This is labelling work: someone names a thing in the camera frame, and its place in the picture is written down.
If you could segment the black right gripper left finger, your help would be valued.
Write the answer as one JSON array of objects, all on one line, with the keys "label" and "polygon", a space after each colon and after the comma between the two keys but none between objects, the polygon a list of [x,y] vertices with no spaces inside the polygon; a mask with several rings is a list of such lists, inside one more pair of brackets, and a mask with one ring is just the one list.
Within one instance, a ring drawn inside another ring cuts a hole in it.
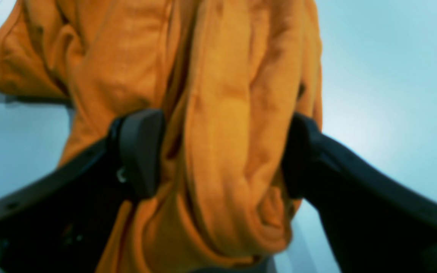
[{"label": "black right gripper left finger", "polygon": [[156,194],[162,110],[112,122],[106,138],[0,198],[0,273],[93,273],[123,201]]}]

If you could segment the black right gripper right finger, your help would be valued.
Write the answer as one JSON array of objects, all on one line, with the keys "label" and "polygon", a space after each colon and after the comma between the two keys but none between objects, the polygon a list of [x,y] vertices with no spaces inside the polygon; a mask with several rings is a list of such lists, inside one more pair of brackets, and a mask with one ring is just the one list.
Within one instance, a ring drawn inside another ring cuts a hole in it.
[{"label": "black right gripper right finger", "polygon": [[343,273],[437,273],[437,203],[395,182],[293,114],[288,193],[317,209]]}]

